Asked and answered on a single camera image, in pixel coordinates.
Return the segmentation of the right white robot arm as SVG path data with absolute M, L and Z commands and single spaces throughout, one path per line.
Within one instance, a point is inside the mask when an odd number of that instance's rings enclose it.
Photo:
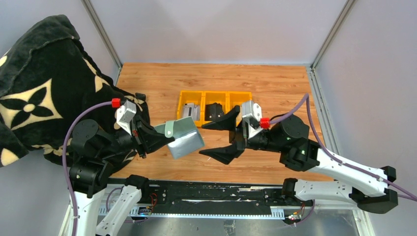
M 312 200 L 339 201 L 370 213 L 384 214 L 398 205 L 398 194 L 389 188 L 396 180 L 391 166 L 372 168 L 348 160 L 309 139 L 310 127 L 295 115 L 281 115 L 272 124 L 260 114 L 260 106 L 246 102 L 203 125 L 203 129 L 226 130 L 229 145 L 205 149 L 202 155 L 230 164 L 246 149 L 276 152 L 280 163 L 296 172 L 312 172 L 331 181 L 284 180 L 278 195 L 287 205 Z

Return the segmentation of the black floral blanket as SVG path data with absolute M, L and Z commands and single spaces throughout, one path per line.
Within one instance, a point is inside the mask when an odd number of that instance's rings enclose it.
M 0 165 L 43 150 L 60 165 L 64 138 L 75 118 L 114 98 L 136 104 L 150 121 L 146 97 L 114 85 L 85 51 L 69 18 L 44 18 L 0 60 Z

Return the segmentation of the yellow three-compartment bin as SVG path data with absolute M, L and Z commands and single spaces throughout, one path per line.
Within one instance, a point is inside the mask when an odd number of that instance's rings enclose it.
M 177 119 L 192 117 L 201 127 L 252 99 L 248 91 L 198 91 L 182 90 L 179 94 Z

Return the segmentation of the black card holder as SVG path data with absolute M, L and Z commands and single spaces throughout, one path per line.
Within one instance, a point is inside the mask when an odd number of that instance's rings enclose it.
M 205 121 L 213 121 L 223 115 L 223 106 L 220 103 L 211 103 L 205 106 Z

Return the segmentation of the silver card holder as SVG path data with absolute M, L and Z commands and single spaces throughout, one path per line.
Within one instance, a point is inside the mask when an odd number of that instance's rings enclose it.
M 191 117 L 193 121 L 201 120 L 201 105 L 185 103 L 182 107 L 181 118 Z

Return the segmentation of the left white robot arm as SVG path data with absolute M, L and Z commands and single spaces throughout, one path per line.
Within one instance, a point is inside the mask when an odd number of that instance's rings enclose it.
M 174 141 L 173 136 L 157 132 L 139 118 L 127 130 L 109 134 L 92 119 L 77 122 L 70 129 L 71 148 L 77 161 L 70 167 L 71 236 L 115 236 L 137 203 L 149 203 L 146 216 L 152 214 L 158 195 L 151 190 L 149 179 L 130 175 L 125 179 L 116 203 L 98 221 L 99 209 L 115 159 L 123 153 L 137 151 L 147 155 Z

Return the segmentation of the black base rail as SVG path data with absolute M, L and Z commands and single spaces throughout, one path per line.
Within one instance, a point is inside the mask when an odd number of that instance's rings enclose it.
M 279 210 L 310 208 L 286 199 L 280 185 L 150 180 L 137 206 L 154 217 L 286 218 Z

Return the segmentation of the mint green card holder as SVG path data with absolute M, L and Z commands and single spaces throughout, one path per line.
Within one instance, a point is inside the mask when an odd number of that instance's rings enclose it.
M 192 117 L 169 120 L 155 126 L 154 129 L 167 138 L 175 139 L 167 144 L 174 159 L 189 155 L 205 146 L 204 140 Z

